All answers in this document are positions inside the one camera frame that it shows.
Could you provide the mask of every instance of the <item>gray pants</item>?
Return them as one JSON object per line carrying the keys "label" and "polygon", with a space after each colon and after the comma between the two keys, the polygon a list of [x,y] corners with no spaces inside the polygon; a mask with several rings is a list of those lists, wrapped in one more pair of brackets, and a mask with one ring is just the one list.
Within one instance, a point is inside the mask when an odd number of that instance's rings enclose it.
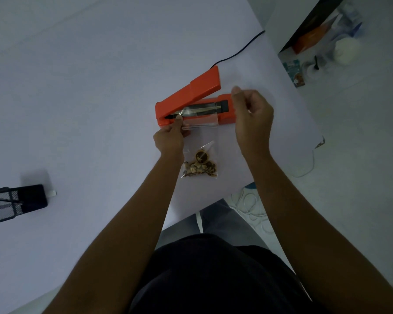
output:
{"label": "gray pants", "polygon": [[[200,211],[202,229],[205,234],[214,234],[232,246],[256,245],[268,248],[252,227],[232,210],[224,199],[211,204]],[[199,234],[195,214],[163,230],[156,249],[187,236]]]}

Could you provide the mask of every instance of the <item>white tiled floor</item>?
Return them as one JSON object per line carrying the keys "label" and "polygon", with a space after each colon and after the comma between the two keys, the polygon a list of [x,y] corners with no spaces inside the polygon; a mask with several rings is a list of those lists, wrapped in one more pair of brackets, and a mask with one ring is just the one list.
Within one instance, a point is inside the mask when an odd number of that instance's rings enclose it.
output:
{"label": "white tiled floor", "polygon": [[[311,173],[290,179],[393,284],[393,0],[351,1],[365,21],[361,56],[298,89],[326,144],[314,151]],[[287,261],[276,236],[262,230],[267,217],[241,215]]]}

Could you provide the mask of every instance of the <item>black mesh pen holder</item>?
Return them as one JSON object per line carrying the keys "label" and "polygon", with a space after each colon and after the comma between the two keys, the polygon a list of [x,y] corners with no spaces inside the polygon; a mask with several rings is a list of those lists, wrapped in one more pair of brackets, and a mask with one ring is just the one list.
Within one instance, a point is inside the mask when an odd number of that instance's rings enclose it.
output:
{"label": "black mesh pen holder", "polygon": [[42,184],[0,188],[0,222],[36,211],[47,205],[48,201]]}

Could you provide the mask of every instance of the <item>person's left hand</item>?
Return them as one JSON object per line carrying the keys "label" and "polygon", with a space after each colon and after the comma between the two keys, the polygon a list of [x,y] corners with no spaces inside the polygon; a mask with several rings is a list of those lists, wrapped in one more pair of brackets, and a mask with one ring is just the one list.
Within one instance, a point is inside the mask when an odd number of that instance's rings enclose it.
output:
{"label": "person's left hand", "polygon": [[175,122],[169,126],[164,126],[153,136],[156,148],[163,155],[179,157],[182,162],[183,157],[183,138],[187,137],[191,132],[183,130],[183,118],[177,116]]}

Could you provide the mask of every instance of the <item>dark clothing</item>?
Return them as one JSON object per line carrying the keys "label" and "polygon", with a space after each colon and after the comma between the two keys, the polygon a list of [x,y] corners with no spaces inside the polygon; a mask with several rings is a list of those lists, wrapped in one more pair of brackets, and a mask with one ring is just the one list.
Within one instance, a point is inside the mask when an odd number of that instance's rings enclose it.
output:
{"label": "dark clothing", "polygon": [[197,234],[154,252],[129,311],[311,313],[317,308],[293,271],[269,250]]}

